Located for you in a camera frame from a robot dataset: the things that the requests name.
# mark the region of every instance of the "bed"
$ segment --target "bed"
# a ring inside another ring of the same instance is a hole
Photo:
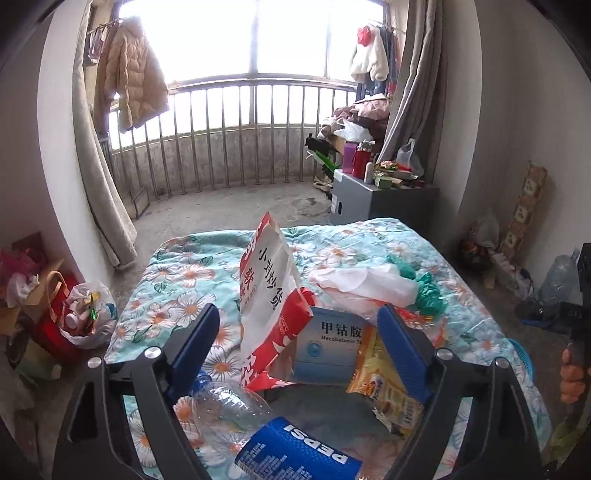
[[[447,301],[444,314],[433,320],[433,329],[440,332],[438,341],[469,362],[489,364],[496,356],[506,357],[525,394],[540,446],[545,445],[550,419],[524,364],[482,303],[429,242],[396,219],[301,226],[283,229],[283,233],[293,249],[303,284],[321,298],[322,291],[306,280],[309,272],[320,266],[378,265],[388,254],[396,254],[419,274],[431,272]],[[221,327],[203,369],[214,380],[237,381],[241,368],[238,265],[251,237],[250,231],[221,231],[187,235],[162,244],[118,320],[106,361],[132,360],[147,346],[164,345],[175,326],[187,326],[205,304],[214,303],[220,310]],[[133,397],[126,397],[125,407],[145,473],[161,478]],[[287,387],[271,407],[308,434],[362,460],[362,475],[368,480],[381,480],[404,446],[403,440],[389,434],[375,419],[361,395],[345,394],[342,388]],[[191,399],[182,398],[174,409],[214,480],[246,477],[204,444],[191,417]],[[436,478],[451,471],[469,412],[470,399],[466,398]]]

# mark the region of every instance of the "barcode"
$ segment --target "barcode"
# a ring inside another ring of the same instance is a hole
[[[407,401],[407,410],[404,413],[404,424],[412,425],[414,418],[414,402]]]

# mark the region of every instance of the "red thermos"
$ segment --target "red thermos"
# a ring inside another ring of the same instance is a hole
[[[365,177],[365,166],[371,162],[371,145],[374,142],[362,141],[353,156],[353,177],[363,180]]]

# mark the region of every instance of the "green plastic bag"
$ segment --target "green plastic bag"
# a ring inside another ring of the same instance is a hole
[[[418,294],[414,305],[423,315],[441,315],[447,308],[447,302],[441,298],[439,287],[431,273],[425,273],[417,280]]]
[[[417,274],[414,272],[413,267],[407,264],[399,256],[390,254],[386,257],[386,260],[398,267],[401,277],[408,278],[409,280],[414,280],[415,278],[417,278]]]

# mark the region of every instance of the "paper bag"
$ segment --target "paper bag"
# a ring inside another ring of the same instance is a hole
[[[271,378],[269,368],[312,317],[300,287],[291,248],[267,212],[240,260],[243,387],[289,384]]]

